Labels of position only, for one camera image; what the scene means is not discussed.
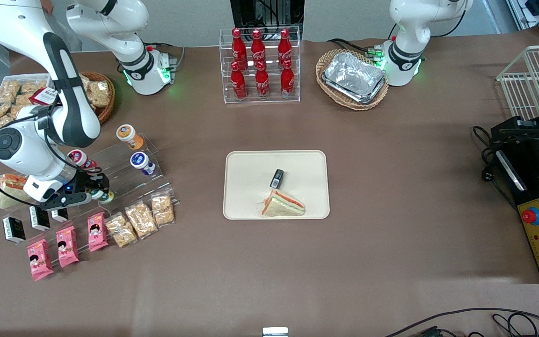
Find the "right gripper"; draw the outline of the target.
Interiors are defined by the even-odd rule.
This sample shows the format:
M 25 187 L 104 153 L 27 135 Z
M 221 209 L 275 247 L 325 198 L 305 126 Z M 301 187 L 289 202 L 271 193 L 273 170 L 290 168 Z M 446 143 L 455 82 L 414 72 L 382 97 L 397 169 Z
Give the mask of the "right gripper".
M 109 193 L 105 186 L 79 186 L 80 173 L 76 171 L 72 177 L 59 176 L 51 181 L 40 181 L 34 176 L 29 176 L 23 190 L 35 201 L 41 203 L 83 203 L 84 192 L 96 193 L 101 190 Z M 109 179 L 103 173 L 81 173 L 85 185 L 108 185 Z

